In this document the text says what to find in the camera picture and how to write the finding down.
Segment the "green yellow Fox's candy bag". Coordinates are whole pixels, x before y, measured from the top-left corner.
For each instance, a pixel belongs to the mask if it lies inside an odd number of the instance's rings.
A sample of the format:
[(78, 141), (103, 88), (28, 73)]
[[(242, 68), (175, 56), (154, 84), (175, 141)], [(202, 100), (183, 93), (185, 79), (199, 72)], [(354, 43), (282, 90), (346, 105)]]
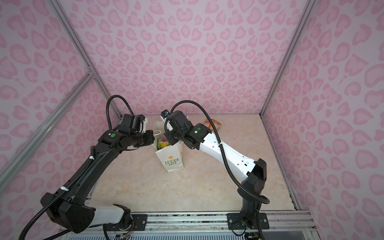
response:
[(171, 145), (170, 142), (168, 141), (168, 139), (165, 136), (158, 138), (158, 140), (157, 140), (157, 150), (158, 151), (161, 149), (164, 149), (170, 145)]

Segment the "white paper gift bag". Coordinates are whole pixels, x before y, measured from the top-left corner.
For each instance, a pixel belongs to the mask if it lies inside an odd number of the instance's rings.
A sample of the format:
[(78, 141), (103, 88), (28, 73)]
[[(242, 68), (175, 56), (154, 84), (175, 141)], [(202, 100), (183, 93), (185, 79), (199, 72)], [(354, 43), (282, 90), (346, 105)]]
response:
[(162, 163), (164, 169), (167, 172), (172, 172), (184, 168), (183, 164), (183, 146), (184, 143), (179, 141), (175, 145), (170, 145), (164, 149), (157, 150), (157, 140), (165, 136), (164, 124), (162, 121), (154, 123), (154, 137), (155, 141), (153, 143), (155, 153)]

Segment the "orange candy bag back side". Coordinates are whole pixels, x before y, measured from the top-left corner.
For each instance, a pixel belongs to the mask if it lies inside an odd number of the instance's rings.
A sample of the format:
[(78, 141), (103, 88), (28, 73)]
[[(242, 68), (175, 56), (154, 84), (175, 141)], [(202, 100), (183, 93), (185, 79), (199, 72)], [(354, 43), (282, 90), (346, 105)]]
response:
[(213, 132), (215, 131), (214, 129), (219, 130), (222, 126), (222, 124), (217, 120), (209, 121), (208, 119), (206, 119), (203, 124)]

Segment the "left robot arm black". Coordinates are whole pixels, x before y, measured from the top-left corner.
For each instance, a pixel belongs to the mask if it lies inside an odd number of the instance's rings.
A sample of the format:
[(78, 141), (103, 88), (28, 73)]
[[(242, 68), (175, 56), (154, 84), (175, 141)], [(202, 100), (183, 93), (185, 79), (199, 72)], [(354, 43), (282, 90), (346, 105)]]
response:
[(154, 143), (154, 133), (146, 130), (144, 115), (125, 114), (122, 122), (105, 131), (98, 143), (91, 147), (90, 156), (77, 172), (54, 194), (41, 199), (50, 220), (74, 233), (89, 227), (110, 225), (126, 230), (133, 224), (131, 210), (114, 204), (109, 207), (90, 207), (86, 200), (106, 168), (129, 147), (138, 149)]

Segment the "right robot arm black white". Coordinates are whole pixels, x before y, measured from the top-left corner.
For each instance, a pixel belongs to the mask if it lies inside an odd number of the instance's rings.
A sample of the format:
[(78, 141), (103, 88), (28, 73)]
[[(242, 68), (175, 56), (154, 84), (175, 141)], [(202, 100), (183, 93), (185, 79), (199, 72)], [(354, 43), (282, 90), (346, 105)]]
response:
[(243, 198), (241, 224), (248, 229), (261, 229), (260, 209), (270, 200), (262, 196), (267, 180), (267, 163), (253, 160), (221, 141), (212, 119), (206, 116), (211, 127), (193, 125), (181, 111), (161, 113), (165, 136), (171, 145), (183, 142), (188, 148), (202, 151), (225, 165), (227, 173), (238, 187)]

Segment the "aluminium frame profile diagonal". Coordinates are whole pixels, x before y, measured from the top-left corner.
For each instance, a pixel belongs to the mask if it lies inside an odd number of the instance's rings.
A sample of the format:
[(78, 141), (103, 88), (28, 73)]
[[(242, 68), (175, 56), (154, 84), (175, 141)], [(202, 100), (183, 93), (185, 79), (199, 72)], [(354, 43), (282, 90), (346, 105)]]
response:
[(58, 105), (53, 113), (38, 127), (32, 137), (23, 145), (20, 151), (13, 156), (10, 163), (1, 172), (1, 192), (3, 192), (16, 175), (25, 166), (31, 155), (36, 151), (50, 132), (61, 121), (70, 107), (77, 101), (84, 90), (94, 79), (94, 72), (87, 73), (68, 96)]

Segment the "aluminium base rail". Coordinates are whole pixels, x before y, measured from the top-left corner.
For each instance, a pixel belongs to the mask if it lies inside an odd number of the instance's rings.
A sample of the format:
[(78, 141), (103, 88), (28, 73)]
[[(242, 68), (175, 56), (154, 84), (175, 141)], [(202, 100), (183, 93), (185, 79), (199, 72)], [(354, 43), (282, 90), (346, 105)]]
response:
[[(132, 231), (107, 228), (111, 240), (258, 240), (258, 229), (245, 229), (237, 212), (134, 213)], [(266, 240), (318, 240), (307, 211), (264, 211), (260, 221)]]

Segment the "aluminium frame post left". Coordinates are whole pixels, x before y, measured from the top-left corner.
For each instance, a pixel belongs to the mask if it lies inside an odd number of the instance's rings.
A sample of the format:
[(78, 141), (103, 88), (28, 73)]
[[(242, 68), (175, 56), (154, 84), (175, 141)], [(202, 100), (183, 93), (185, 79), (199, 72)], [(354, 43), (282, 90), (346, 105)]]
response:
[(106, 85), (104, 84), (101, 76), (99, 75), (99, 72), (96, 70), (96, 67), (94, 63), (92, 62), (89, 53), (87, 52), (83, 42), (81, 41), (81, 38), (77, 34), (76, 30), (74, 29), (70, 18), (66, 14), (62, 4), (60, 1), (47, 1), (47, 3), (50, 5), (53, 13), (58, 18), (58, 21), (62, 25), (63, 29), (67, 33), (70, 41), (72, 42), (74, 48), (77, 50), (79, 56), (87, 66), (89, 72), (91, 75), (94, 76), (94, 80), (96, 81), (98, 87), (100, 88), (102, 94), (104, 97), (108, 100), (109, 97), (111, 97), (111, 93), (107, 89)]

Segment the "aluminium frame post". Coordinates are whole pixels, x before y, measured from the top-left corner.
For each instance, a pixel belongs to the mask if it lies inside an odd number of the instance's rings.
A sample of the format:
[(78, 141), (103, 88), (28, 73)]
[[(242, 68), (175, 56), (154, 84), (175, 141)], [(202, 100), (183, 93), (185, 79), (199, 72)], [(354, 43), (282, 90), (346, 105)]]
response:
[(94, 76), (94, 80), (96, 81), (98, 87), (100, 88), (102, 94), (104, 97), (108, 100), (109, 97), (111, 97), (111, 93), (107, 89), (106, 85), (104, 84), (101, 76), (99, 75), (99, 72), (96, 70), (96, 67), (94, 63), (92, 62), (89, 53), (87, 52), (83, 42), (81, 41), (81, 38), (77, 34), (76, 30), (74, 29), (70, 18), (66, 14), (62, 4), (60, 1), (47, 1), (47, 3), (50, 5), (53, 13), (58, 18), (58, 21), (62, 25), (63, 29), (67, 33), (70, 41), (72, 42), (74, 48), (77, 50), (79, 56), (87, 66), (89, 72), (91, 75)]
[(310, 21), (310, 18), (313, 15), (313, 12), (316, 10), (317, 4), (318, 4), (318, 1), (316, 1), (316, 0), (310, 0), (310, 1), (306, 2), (303, 13), (301, 14), (301, 16), (299, 18), (298, 25), (292, 34), (292, 38), (288, 44), (288, 47), (287, 47), (285, 54), (282, 58), (281, 64), (280, 64), (278, 71), (275, 75), (275, 78), (273, 80), (273, 84), (272, 84), (272, 86), (268, 92), (266, 101), (265, 101), (265, 103), (262, 107), (262, 110), (260, 112), (261, 119), (263, 119), (264, 116), (266, 115), (266, 112), (267, 112), (267, 110), (268, 110), (268, 108), (272, 102), (272, 98), (273, 98), (273, 96), (277, 90), (279, 82), (281, 81), (281, 79), (283, 77), (283, 73), (285, 72), (287, 66), (289, 65), (289, 62), (290, 62), (292, 56), (295, 53), (297, 45), (298, 45), (302, 35), (305, 32), (305, 29), (306, 29), (306, 27)]

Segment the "aluminium frame post right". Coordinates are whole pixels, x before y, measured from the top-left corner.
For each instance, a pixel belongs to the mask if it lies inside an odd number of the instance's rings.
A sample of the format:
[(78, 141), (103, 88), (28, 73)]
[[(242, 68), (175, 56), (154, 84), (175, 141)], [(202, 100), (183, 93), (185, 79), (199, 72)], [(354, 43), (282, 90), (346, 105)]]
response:
[(306, 29), (306, 27), (310, 21), (310, 18), (313, 15), (313, 12), (316, 10), (317, 4), (318, 4), (318, 1), (316, 1), (316, 0), (310, 0), (310, 1), (306, 2), (303, 13), (301, 14), (301, 16), (299, 18), (298, 25), (292, 34), (292, 38), (288, 44), (288, 47), (287, 47), (285, 54), (282, 58), (281, 64), (280, 64), (278, 71), (275, 75), (275, 78), (273, 80), (273, 84), (272, 84), (272, 86), (268, 92), (266, 101), (265, 101), (265, 103), (262, 107), (262, 110), (260, 112), (261, 119), (263, 119), (264, 116), (266, 115), (266, 112), (267, 112), (267, 110), (268, 110), (268, 108), (272, 102), (272, 98), (273, 98), (273, 96), (277, 90), (279, 82), (281, 81), (281, 79), (283, 77), (283, 73), (285, 72), (287, 66), (289, 65), (289, 62), (290, 62), (292, 56), (295, 53), (297, 45), (298, 45), (302, 35), (305, 32), (305, 29)]

